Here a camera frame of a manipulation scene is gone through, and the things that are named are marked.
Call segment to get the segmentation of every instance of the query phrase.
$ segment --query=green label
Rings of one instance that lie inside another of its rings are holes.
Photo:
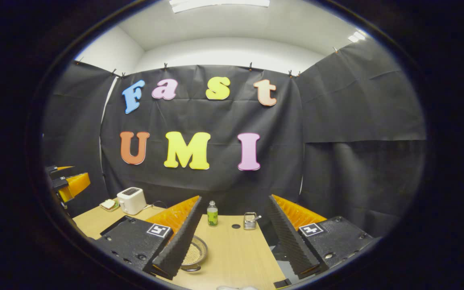
[[[218,225],[218,211],[207,211],[207,218],[209,220],[209,226]]]

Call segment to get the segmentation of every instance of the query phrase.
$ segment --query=small bottle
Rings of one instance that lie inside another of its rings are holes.
[[[207,219],[209,221],[209,226],[218,225],[218,208],[214,200],[209,202],[209,207],[207,208]]]

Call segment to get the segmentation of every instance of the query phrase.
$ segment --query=ceiling light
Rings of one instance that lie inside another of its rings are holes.
[[[359,38],[357,38],[357,37],[351,35],[351,36],[348,37],[348,40],[350,40],[350,41],[352,41],[352,42],[357,42],[357,41],[359,40]]]
[[[366,39],[366,37],[364,35],[362,35],[361,33],[357,32],[357,31],[354,33],[354,36],[361,39],[361,40]]]
[[[268,7],[269,0],[170,0],[169,4],[171,4],[174,13],[179,13],[199,7],[225,4]]]

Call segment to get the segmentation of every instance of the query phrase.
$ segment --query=pink letter i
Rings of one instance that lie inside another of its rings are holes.
[[[241,133],[237,135],[241,141],[241,163],[237,166],[239,170],[257,170],[261,165],[257,163],[256,143],[259,140],[259,134]]]

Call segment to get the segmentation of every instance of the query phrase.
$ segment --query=grain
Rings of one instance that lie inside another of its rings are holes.
[[[186,257],[184,258],[184,262],[182,262],[183,265],[188,265],[188,264],[193,264],[196,261],[198,261],[200,257],[200,251],[199,249],[191,244],[189,246],[189,250],[187,251]]]

